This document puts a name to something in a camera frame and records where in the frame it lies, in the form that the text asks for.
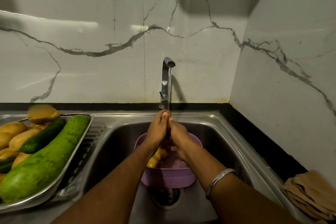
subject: forearm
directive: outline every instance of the forearm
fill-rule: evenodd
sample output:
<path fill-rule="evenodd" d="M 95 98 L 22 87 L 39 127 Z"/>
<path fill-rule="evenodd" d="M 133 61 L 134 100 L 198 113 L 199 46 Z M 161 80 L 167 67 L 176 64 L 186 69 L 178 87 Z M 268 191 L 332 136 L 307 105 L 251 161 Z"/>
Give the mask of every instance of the forearm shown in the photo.
<path fill-rule="evenodd" d="M 146 139 L 53 224 L 128 223 L 142 173 L 158 146 Z"/>
<path fill-rule="evenodd" d="M 186 161 L 206 191 L 213 179 L 226 169 L 198 144 L 183 146 Z M 298 224 L 287 211 L 245 184 L 234 174 L 224 176 L 210 193 L 210 201 L 221 223 L 288 223 Z"/>

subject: sink drain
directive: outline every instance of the sink drain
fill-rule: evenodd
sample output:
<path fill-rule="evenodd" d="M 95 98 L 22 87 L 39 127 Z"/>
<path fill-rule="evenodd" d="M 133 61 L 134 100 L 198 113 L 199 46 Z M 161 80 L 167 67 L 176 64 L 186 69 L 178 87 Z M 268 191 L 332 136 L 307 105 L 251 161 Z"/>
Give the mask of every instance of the sink drain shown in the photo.
<path fill-rule="evenodd" d="M 149 187 L 148 192 L 154 204 L 163 210 L 171 210 L 178 206 L 182 199 L 183 189 L 161 189 Z"/>

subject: faucet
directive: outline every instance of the faucet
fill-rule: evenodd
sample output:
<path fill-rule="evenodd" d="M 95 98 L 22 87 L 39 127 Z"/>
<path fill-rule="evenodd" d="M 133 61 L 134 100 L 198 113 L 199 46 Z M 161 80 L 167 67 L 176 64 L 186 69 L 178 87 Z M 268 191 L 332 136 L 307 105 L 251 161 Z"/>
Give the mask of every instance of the faucet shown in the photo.
<path fill-rule="evenodd" d="M 170 106 L 170 77 L 171 68 L 175 66 L 175 62 L 170 57 L 165 57 L 162 63 L 162 87 L 160 91 L 161 109 L 169 110 Z"/>

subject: vegetable tray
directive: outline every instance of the vegetable tray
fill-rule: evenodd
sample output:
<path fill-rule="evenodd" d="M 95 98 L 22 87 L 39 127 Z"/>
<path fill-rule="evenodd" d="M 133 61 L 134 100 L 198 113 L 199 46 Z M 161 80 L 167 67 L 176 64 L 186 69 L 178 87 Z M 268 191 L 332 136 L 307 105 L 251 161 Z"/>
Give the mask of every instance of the vegetable tray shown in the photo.
<path fill-rule="evenodd" d="M 86 136 L 87 132 L 90 129 L 90 126 L 93 122 L 93 116 L 90 115 L 89 113 L 65 113 L 65 114 L 61 114 L 61 117 L 65 118 L 66 120 L 68 120 L 69 118 L 71 118 L 74 115 L 78 115 L 78 114 L 82 114 L 82 115 L 86 115 L 89 116 L 90 118 L 90 123 L 87 126 L 84 134 L 82 135 L 81 139 L 79 140 L 76 148 L 74 149 L 73 153 L 71 154 L 68 162 L 66 163 L 65 167 L 63 168 L 62 172 L 59 174 L 59 176 L 46 188 L 44 188 L 43 190 L 41 190 L 40 192 L 26 198 L 26 199 L 22 199 L 13 203 L 0 203 L 0 213 L 7 213 L 7 212 L 11 212 L 11 211 L 16 211 L 16 210 L 20 210 L 20 209 L 25 209 L 25 208 L 30 208 L 36 205 L 39 205 L 45 201 L 47 201 L 50 197 L 52 197 L 52 195 L 56 192 L 59 184 L 61 183 L 61 180 L 66 172 L 66 170 L 68 169 L 68 166 L 71 162 L 71 160 L 73 159 L 79 145 L 82 143 L 84 137 Z M 20 122 L 23 123 L 30 123 L 30 121 L 28 120 L 28 118 L 19 120 Z"/>

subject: stainless steel sink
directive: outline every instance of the stainless steel sink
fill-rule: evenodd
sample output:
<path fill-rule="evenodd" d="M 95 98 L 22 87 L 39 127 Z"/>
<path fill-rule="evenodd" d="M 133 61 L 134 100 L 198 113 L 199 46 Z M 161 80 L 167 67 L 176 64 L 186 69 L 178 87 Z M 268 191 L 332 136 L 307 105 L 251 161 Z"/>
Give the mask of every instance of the stainless steel sink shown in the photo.
<path fill-rule="evenodd" d="M 118 111 L 93 113 L 94 123 L 88 138 L 55 197 L 34 209 L 0 215 L 0 223 L 51 222 L 133 152 L 137 138 L 147 131 L 156 114 Z M 223 116 L 217 112 L 172 112 L 172 115 L 197 136 L 214 157 L 226 167 L 234 168 L 240 179 L 285 207 L 301 222 L 311 223 L 284 197 L 279 190 L 280 179 Z M 21 116 L 23 114 L 14 112 L 10 115 L 13 120 Z M 8 117 L 7 112 L 0 119 Z M 170 207 L 162 207 L 153 200 L 154 194 L 153 190 L 140 183 L 129 223 L 218 222 L 198 182 L 179 191 L 177 203 Z"/>

